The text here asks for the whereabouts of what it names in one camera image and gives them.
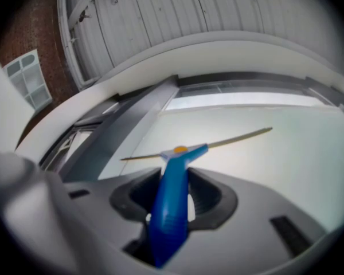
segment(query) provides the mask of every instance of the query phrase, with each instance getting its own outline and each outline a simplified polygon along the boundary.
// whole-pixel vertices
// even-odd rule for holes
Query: red brick wall
[[[53,98],[27,125],[22,138],[51,110],[77,93],[61,44],[57,0],[26,0],[13,13],[0,38],[0,63],[37,49],[42,73]]]

